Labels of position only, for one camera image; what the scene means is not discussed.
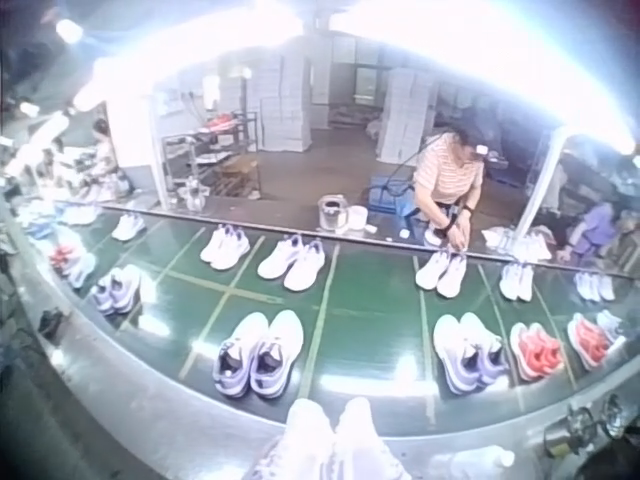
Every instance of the white cup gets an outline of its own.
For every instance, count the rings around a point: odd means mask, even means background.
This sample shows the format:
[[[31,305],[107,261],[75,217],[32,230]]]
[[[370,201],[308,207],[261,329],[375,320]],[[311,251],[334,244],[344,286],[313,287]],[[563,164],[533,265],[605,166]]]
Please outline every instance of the white cup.
[[[362,230],[367,226],[369,211],[365,207],[354,205],[349,207],[349,230]]]

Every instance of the hand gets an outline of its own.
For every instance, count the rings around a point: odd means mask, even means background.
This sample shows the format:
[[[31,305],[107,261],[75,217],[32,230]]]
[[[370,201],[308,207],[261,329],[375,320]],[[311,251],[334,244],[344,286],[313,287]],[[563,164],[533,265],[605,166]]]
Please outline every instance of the hand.
[[[460,215],[458,215],[456,226],[464,236],[465,247],[469,246],[471,242],[471,214],[468,210],[463,210]]]
[[[467,248],[464,234],[456,225],[449,229],[447,238],[449,239],[449,245],[451,245],[454,250],[461,252]]]
[[[556,258],[560,263],[569,263],[571,261],[571,250],[568,248],[558,250],[556,252]]]

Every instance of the striped shirt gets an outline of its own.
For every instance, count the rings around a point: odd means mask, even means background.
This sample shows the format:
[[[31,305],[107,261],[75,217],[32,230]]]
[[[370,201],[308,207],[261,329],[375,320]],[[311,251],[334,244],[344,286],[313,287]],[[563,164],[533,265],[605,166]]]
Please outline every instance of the striped shirt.
[[[454,204],[466,195],[472,186],[482,185],[483,162],[465,162],[462,166],[454,160],[454,133],[444,133],[434,141],[418,161],[413,180],[431,192],[434,202]]]

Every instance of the bottle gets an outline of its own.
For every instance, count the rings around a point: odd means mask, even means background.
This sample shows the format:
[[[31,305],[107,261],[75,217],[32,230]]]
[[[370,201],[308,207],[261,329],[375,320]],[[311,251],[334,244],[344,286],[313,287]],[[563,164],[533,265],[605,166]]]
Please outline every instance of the bottle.
[[[438,480],[499,480],[513,466],[515,454],[498,445],[454,454],[436,455],[429,461],[429,478]]]

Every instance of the conveyor belt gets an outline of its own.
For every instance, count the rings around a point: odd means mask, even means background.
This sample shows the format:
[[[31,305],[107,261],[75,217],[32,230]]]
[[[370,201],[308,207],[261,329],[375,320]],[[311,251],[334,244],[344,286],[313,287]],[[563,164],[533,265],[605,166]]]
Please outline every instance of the conveyor belt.
[[[145,272],[142,303],[132,314],[99,325],[148,365],[184,385],[244,412],[284,422],[297,397],[318,401],[336,421],[349,398],[369,398],[379,433],[405,437],[464,431],[508,421],[569,398],[598,382],[640,351],[627,342],[624,352],[587,373],[569,346],[566,326],[575,312],[593,319],[604,307],[581,300],[573,274],[537,267],[530,303],[504,300],[498,290],[503,264],[473,261],[462,292],[446,300],[414,283],[416,268],[428,256],[394,247],[325,242],[327,263],[315,286],[303,293],[267,282],[257,265],[280,239],[278,234],[246,231],[252,250],[228,272],[216,272],[199,259],[212,227],[204,223],[147,217],[148,229],[122,244],[110,237],[118,215],[104,213],[90,227],[76,231],[99,259],[92,278],[116,265],[135,264]],[[614,279],[617,299],[607,308],[628,317],[638,289]],[[88,293],[90,285],[80,292]],[[214,388],[213,361],[195,354],[196,340],[212,346],[227,338],[248,313],[272,319],[289,308],[300,317],[305,345],[285,394],[265,402],[253,394],[240,400],[222,397]],[[432,347],[436,320],[450,313],[475,312],[494,332],[508,335],[516,322],[539,322],[563,344],[566,367],[535,384],[511,373],[505,382],[465,397],[447,388]],[[164,325],[161,332],[139,328],[140,315]],[[513,358],[509,358],[513,367]]]

